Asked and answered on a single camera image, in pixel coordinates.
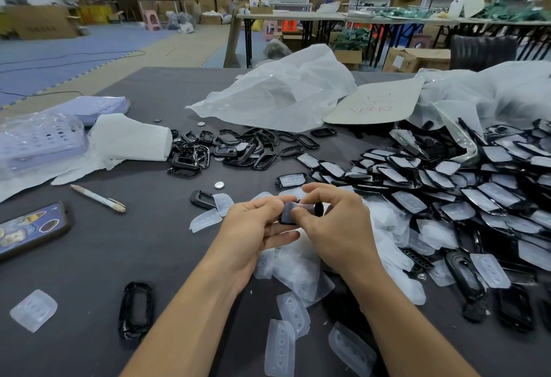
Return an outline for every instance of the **white pen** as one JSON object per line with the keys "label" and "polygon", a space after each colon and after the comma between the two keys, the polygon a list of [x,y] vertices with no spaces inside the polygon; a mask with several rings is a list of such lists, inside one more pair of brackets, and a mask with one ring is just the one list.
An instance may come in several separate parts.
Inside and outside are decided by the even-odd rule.
{"label": "white pen", "polygon": [[74,191],[77,191],[81,194],[84,194],[85,196],[88,196],[91,199],[94,199],[94,200],[96,200],[100,203],[105,204],[106,206],[111,207],[113,210],[116,210],[117,212],[122,212],[122,213],[126,212],[126,206],[123,205],[122,203],[116,201],[116,200],[106,199],[105,197],[101,197],[100,195],[97,195],[96,193],[92,193],[90,190],[87,190],[84,187],[80,187],[80,186],[77,186],[77,185],[74,185],[74,184],[71,184],[71,188]]}

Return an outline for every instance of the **finger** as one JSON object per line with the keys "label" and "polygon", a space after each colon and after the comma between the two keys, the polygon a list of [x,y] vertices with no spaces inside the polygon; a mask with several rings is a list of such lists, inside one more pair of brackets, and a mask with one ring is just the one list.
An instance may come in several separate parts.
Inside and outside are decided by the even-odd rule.
{"label": "finger", "polygon": [[278,235],[283,232],[288,232],[293,229],[297,229],[296,225],[282,225],[280,223],[270,223],[264,227],[264,236]]}
{"label": "finger", "polygon": [[312,193],[315,189],[321,187],[322,189],[336,189],[337,187],[331,184],[325,184],[324,182],[309,182],[302,186],[302,191],[305,193]]}
{"label": "finger", "polygon": [[264,206],[252,210],[252,213],[258,216],[263,224],[267,224],[269,220],[277,218],[281,212],[283,212],[284,206],[285,205],[280,199],[272,198],[268,200]]}
{"label": "finger", "polygon": [[335,206],[343,198],[343,191],[332,186],[332,188],[327,187],[317,187],[304,196],[300,203],[303,205],[315,205],[316,203],[330,203]]}
{"label": "finger", "polygon": [[296,201],[295,196],[293,196],[293,195],[284,195],[284,196],[266,196],[266,197],[263,197],[261,199],[256,199],[256,200],[252,200],[250,202],[244,202],[244,203],[241,203],[241,204],[247,210],[254,210],[254,209],[258,209],[258,208],[264,206],[267,202],[269,202],[270,200],[274,200],[274,199],[282,201],[283,203]]}
{"label": "finger", "polygon": [[263,248],[265,249],[275,248],[277,246],[287,245],[293,241],[299,239],[300,233],[297,230],[292,230],[291,232],[285,232],[279,235],[272,235],[262,241]]}
{"label": "finger", "polygon": [[295,207],[291,210],[291,219],[308,233],[308,226],[314,219],[317,219],[317,217],[310,214],[308,210],[302,207]]}

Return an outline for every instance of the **gray table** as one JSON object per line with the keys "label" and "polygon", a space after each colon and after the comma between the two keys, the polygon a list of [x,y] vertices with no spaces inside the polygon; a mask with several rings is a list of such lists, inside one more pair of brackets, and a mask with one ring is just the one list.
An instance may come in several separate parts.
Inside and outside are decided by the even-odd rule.
{"label": "gray table", "polygon": [[[244,70],[203,68],[143,68],[103,90],[126,95],[132,102],[128,116],[180,131],[221,128],[243,131],[218,119],[198,116],[186,104],[202,100],[213,90],[229,86]],[[356,82],[391,81],[400,74],[355,73]],[[321,138],[314,156],[343,165],[356,159],[373,138],[356,139],[338,128],[336,137]],[[0,205],[2,218],[13,218],[53,201],[63,200],[75,218],[62,238],[0,263],[0,375],[2,377],[114,377],[132,351],[121,346],[117,316],[122,290],[134,280],[154,283],[156,317],[182,286],[213,240],[217,227],[192,234],[191,219],[202,212],[189,203],[193,190],[224,192],[234,201],[249,200],[261,191],[277,193],[276,177],[305,171],[293,158],[278,160],[265,172],[211,166],[192,179],[166,174],[167,163],[126,161],[110,172],[95,172],[78,183],[125,203],[128,212],[117,215],[72,192],[68,186],[43,185],[27,190]],[[474,325],[461,317],[460,297],[454,286],[439,288],[431,279],[423,283],[425,316],[486,376],[549,375],[551,337],[540,324],[530,335],[502,328],[492,316]],[[10,309],[35,289],[51,295],[57,313],[35,334],[16,324]],[[279,318],[276,295],[288,289],[276,279],[252,279],[238,299],[217,353],[213,376],[264,375],[264,350],[270,318]],[[346,321],[331,309],[331,294],[309,312],[310,332],[296,344],[295,376],[355,376],[330,350],[327,337],[334,320]]]}

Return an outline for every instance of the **smartphone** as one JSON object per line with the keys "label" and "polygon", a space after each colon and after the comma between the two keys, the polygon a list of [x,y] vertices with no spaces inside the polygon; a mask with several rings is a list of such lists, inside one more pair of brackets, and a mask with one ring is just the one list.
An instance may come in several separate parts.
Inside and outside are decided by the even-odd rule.
{"label": "smartphone", "polygon": [[71,228],[63,202],[0,223],[0,260],[65,234]]}

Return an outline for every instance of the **plastic stool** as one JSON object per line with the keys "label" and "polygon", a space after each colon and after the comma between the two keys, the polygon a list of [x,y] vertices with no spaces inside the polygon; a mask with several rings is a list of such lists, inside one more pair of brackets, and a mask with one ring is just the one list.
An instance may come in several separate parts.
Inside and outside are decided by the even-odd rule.
{"label": "plastic stool", "polygon": [[161,24],[159,23],[159,17],[155,10],[145,10],[143,16],[145,18],[145,28],[147,30],[162,30]]}
{"label": "plastic stool", "polygon": [[272,40],[277,32],[276,20],[265,20],[262,25],[262,39],[265,41]]}
{"label": "plastic stool", "polygon": [[282,32],[296,32],[296,20],[284,20],[281,30]]}

